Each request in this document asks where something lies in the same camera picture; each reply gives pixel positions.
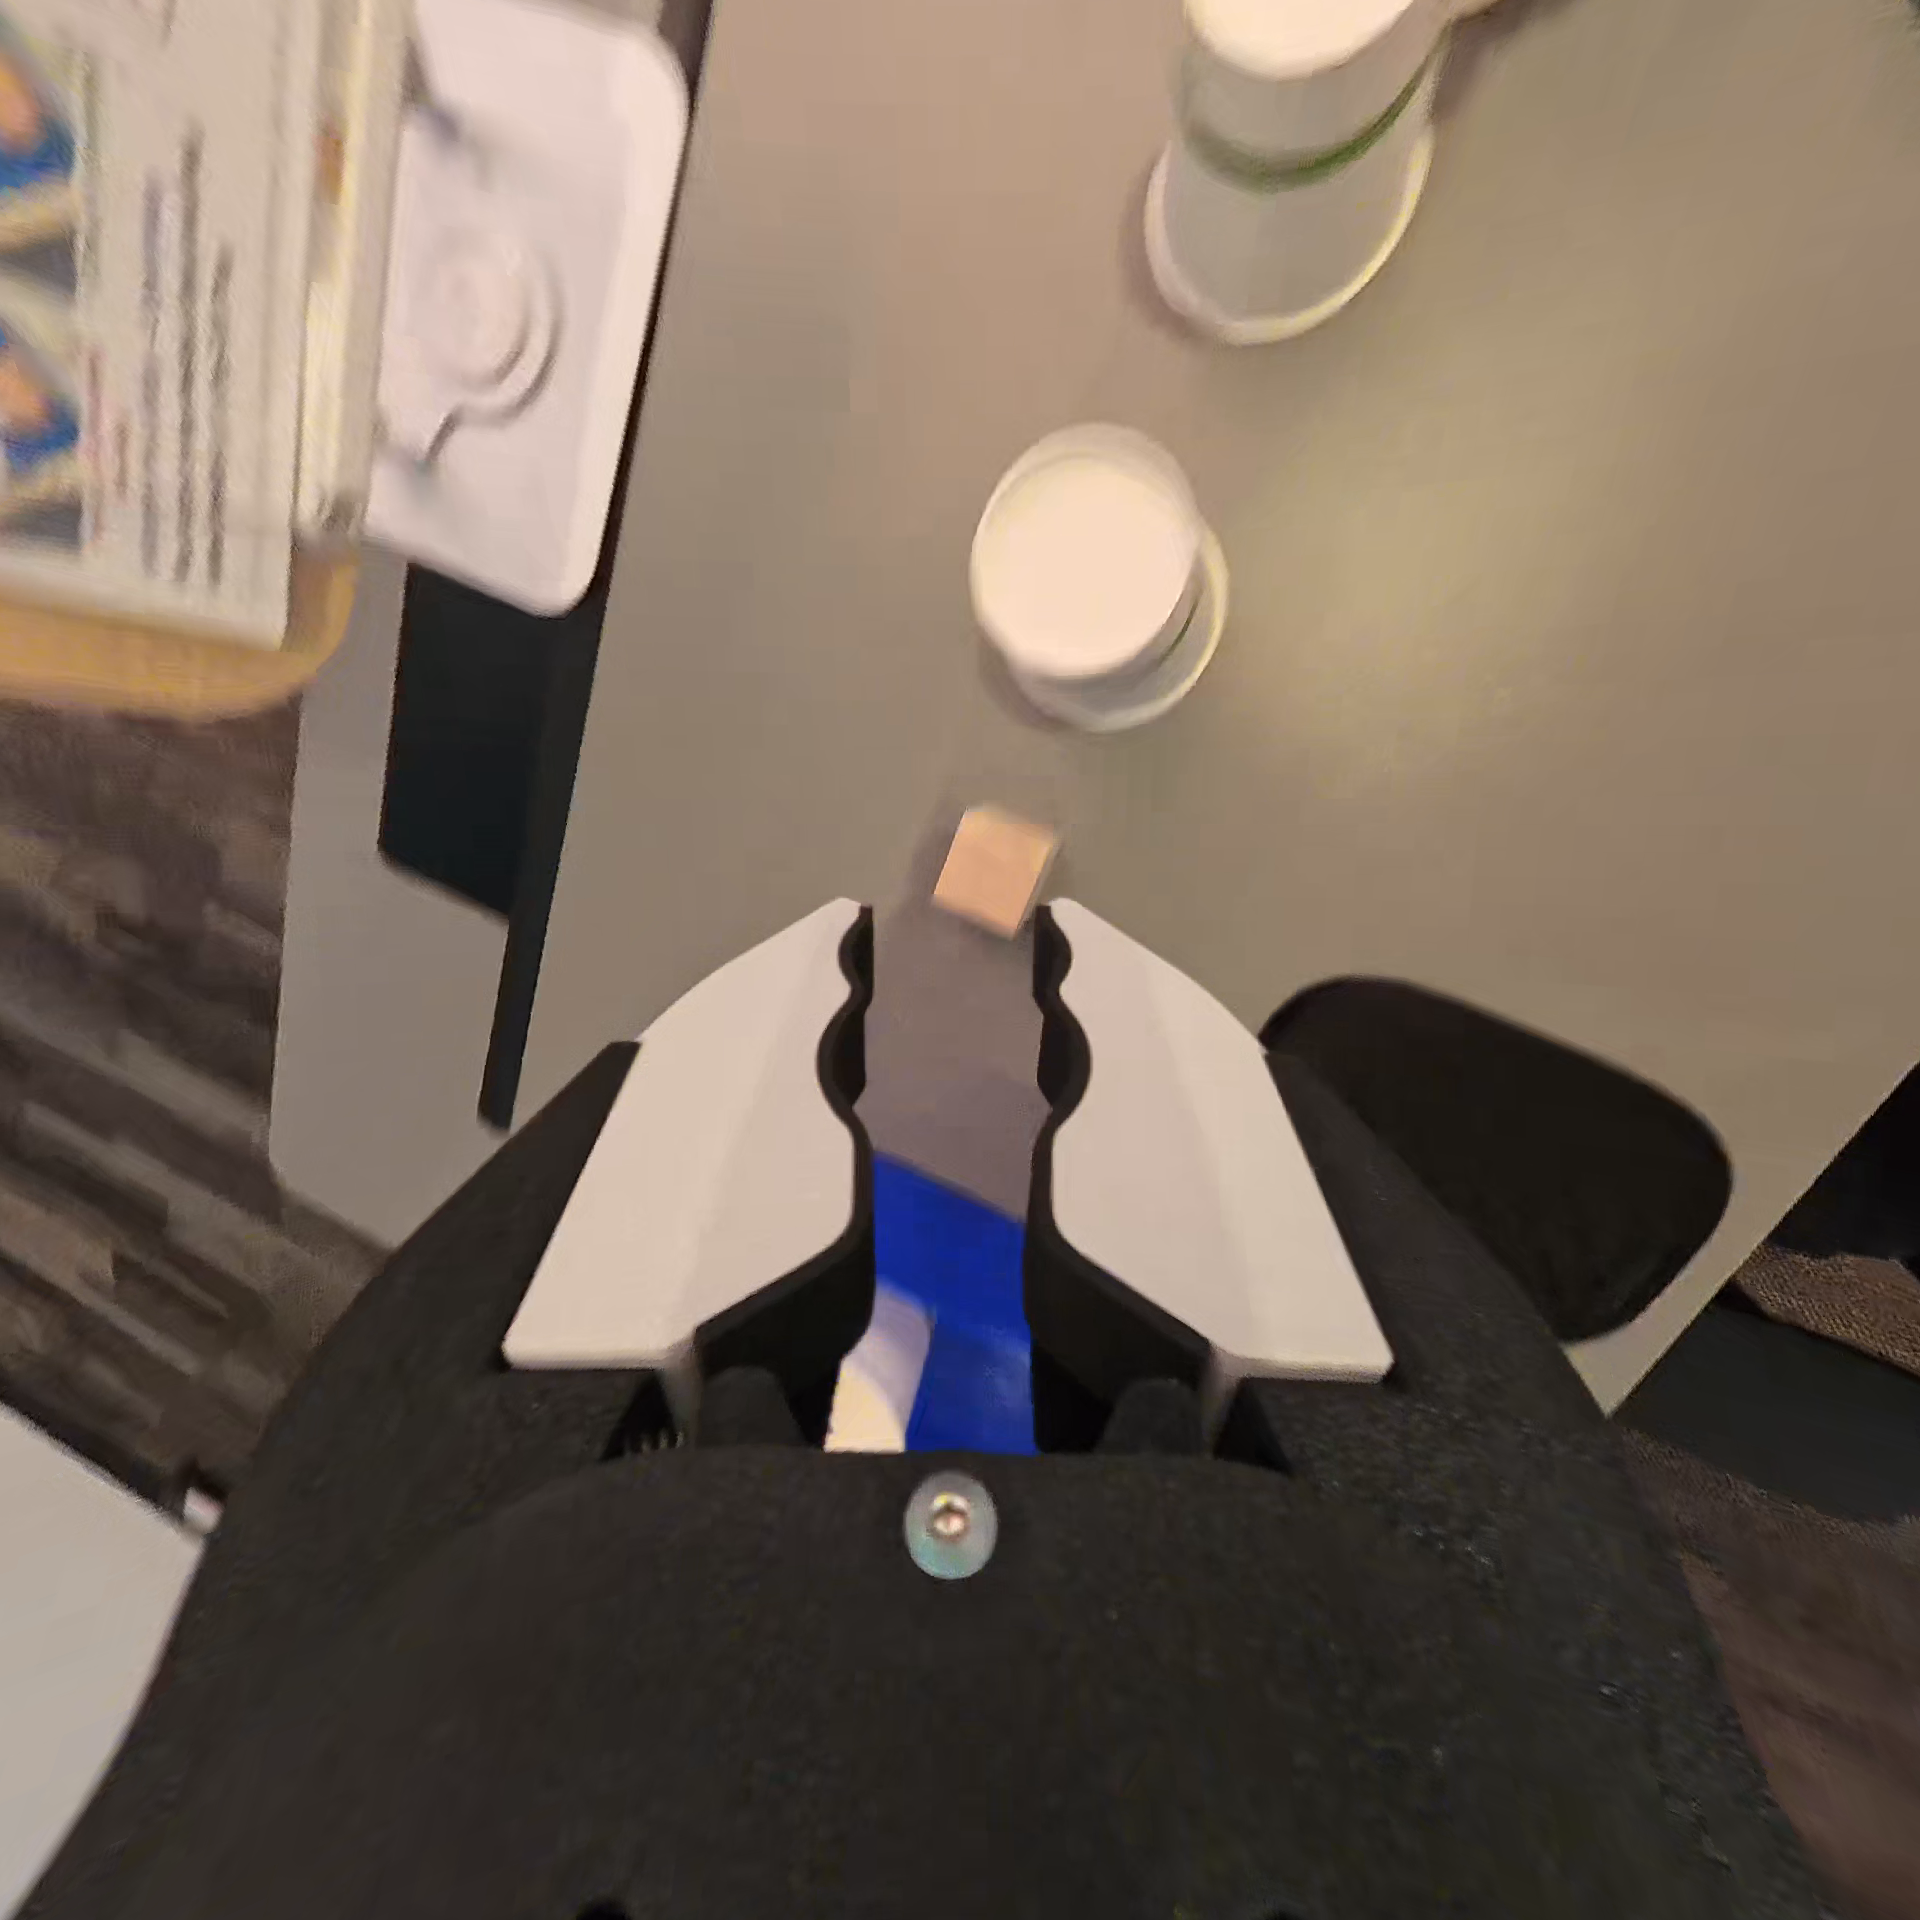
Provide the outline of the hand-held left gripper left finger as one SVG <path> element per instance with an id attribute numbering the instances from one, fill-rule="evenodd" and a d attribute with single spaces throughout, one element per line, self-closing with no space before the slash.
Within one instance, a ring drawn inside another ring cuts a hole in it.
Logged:
<path id="1" fill-rule="evenodd" d="M 819 1050 L 861 908 L 833 899 L 725 962 L 638 1038 L 502 1340 L 521 1372 L 680 1372 L 697 1333 L 854 1217 Z"/>

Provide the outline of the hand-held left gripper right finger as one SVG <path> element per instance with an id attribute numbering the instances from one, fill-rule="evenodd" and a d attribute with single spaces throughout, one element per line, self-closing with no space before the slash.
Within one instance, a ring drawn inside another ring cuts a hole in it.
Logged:
<path id="1" fill-rule="evenodd" d="M 1074 900 L 1034 924 L 1027 1327 L 1083 1387 L 1374 1386 L 1394 1356 L 1254 1033 Z"/>

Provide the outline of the blue plastic bin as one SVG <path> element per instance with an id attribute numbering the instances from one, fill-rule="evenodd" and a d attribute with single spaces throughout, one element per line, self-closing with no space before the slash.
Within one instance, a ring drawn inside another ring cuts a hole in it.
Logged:
<path id="1" fill-rule="evenodd" d="M 872 1166 L 872 1220 L 905 1449 L 1032 1457 L 1022 1222 L 897 1158 Z"/>

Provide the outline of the white paper cup green stripe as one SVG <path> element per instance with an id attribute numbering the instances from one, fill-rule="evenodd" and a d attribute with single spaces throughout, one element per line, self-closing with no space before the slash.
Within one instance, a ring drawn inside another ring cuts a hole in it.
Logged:
<path id="1" fill-rule="evenodd" d="M 1209 673 L 1232 603 L 1183 469 L 1117 423 L 1055 430 L 1010 463 L 977 516 L 967 587 L 1006 679 L 1083 733 L 1173 713 Z"/>
<path id="2" fill-rule="evenodd" d="M 893 1287 L 874 1287 L 870 1322 L 833 1381 L 823 1441 L 827 1454 L 905 1452 L 933 1330 L 935 1318 L 922 1302 Z"/>
<path id="3" fill-rule="evenodd" d="M 1143 243 L 1162 302 L 1225 345 L 1325 325 L 1424 197 L 1456 9 L 1187 3 Z"/>

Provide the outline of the small wooden cube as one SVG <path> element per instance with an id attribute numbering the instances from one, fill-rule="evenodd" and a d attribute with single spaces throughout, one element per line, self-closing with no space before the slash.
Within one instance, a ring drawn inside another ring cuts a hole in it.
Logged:
<path id="1" fill-rule="evenodd" d="M 1013 941 L 1027 924 L 1062 836 L 997 805 L 967 806 L 950 834 L 933 905 L 949 918 Z"/>

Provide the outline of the light wooden stand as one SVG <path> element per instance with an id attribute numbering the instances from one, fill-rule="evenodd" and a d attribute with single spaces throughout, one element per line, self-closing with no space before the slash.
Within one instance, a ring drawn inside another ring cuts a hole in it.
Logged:
<path id="1" fill-rule="evenodd" d="M 173 722 L 221 722 L 295 701 L 344 639 L 361 551 L 299 551 L 273 651 L 119 614 L 1 603 L 1 699 Z"/>

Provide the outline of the white plastic lid tray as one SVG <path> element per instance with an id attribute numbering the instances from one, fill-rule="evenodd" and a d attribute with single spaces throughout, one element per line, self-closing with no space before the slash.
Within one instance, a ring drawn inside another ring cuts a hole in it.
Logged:
<path id="1" fill-rule="evenodd" d="M 408 6 L 367 538 L 531 618 L 598 566 L 689 129 L 646 12 Z"/>

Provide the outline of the printed instruction sheet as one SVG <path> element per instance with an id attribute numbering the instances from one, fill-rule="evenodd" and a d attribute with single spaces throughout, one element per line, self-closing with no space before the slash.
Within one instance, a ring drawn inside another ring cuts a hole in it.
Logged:
<path id="1" fill-rule="evenodd" d="M 367 509 L 408 5 L 1 5 L 5 597 L 279 651 Z"/>

